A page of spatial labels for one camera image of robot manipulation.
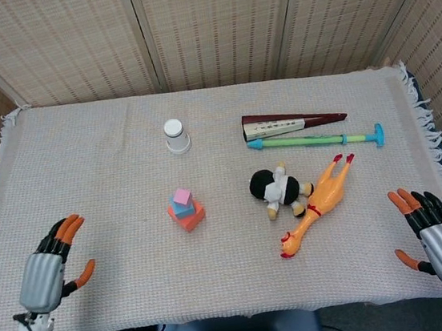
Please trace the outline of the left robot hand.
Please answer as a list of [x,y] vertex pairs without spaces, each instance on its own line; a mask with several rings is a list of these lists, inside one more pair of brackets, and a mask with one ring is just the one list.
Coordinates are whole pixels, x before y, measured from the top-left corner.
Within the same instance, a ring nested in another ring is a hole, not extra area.
[[28,257],[19,297],[27,320],[53,312],[63,298],[83,287],[92,277],[96,264],[93,259],[87,261],[76,279],[66,281],[64,277],[73,239],[83,222],[84,218],[77,214],[56,222]]

